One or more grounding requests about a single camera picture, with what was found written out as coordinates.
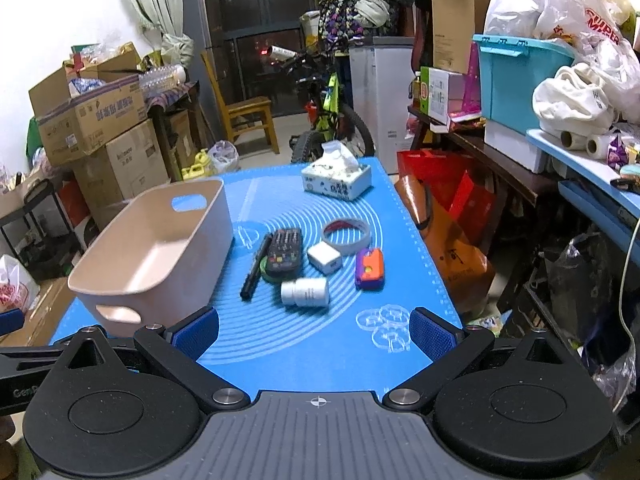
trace brown bag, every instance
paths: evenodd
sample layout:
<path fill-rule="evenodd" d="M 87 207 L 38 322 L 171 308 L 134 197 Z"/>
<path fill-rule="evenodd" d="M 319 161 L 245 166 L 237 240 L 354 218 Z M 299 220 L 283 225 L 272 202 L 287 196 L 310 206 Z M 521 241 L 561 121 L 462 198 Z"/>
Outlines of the brown bag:
<path fill-rule="evenodd" d="M 495 271 L 449 213 L 413 176 L 402 177 L 396 191 L 409 210 L 459 314 L 484 307 Z"/>

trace purple snack package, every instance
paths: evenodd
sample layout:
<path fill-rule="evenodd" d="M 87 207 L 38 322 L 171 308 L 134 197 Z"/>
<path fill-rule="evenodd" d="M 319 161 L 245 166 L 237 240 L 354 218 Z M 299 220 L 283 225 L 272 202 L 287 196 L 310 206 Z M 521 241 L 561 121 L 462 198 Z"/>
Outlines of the purple snack package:
<path fill-rule="evenodd" d="M 616 136 L 609 143 L 609 151 L 607 152 L 607 165 L 619 173 L 622 166 L 626 166 L 629 163 L 629 156 L 626 154 L 625 143 L 622 142 L 620 136 Z"/>

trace remote control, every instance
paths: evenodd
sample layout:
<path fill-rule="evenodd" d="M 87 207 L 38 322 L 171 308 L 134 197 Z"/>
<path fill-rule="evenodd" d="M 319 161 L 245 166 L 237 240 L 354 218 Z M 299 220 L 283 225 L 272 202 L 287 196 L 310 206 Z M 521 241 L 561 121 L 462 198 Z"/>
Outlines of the remote control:
<path fill-rule="evenodd" d="M 302 268 L 302 231 L 278 229 L 267 251 L 266 272 L 277 280 L 295 279 Z"/>

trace white power adapter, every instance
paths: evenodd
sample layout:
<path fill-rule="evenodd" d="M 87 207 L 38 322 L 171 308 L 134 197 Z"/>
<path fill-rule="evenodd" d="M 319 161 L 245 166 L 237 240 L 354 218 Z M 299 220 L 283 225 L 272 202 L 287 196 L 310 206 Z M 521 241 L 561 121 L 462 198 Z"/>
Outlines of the white power adapter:
<path fill-rule="evenodd" d="M 306 250 L 309 263 L 328 276 L 342 267 L 342 255 L 331 245 L 320 242 Z"/>

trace bicycle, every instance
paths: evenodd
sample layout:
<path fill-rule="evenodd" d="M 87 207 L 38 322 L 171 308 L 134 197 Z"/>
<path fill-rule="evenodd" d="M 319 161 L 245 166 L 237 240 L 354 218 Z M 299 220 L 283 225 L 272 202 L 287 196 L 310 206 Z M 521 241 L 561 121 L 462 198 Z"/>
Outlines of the bicycle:
<path fill-rule="evenodd" d="M 292 164 L 318 160 L 323 153 L 322 144 L 330 140 L 340 140 L 357 158 L 375 154 L 375 145 L 367 125 L 341 99 L 343 88 L 338 81 L 333 52 L 295 52 L 270 46 L 267 55 L 282 62 L 280 69 L 287 75 L 303 75 L 296 79 L 296 84 L 306 86 L 309 98 L 318 111 L 312 129 L 292 136 L 289 141 L 293 150 Z M 348 123 L 341 125 L 341 119 L 346 119 Z"/>

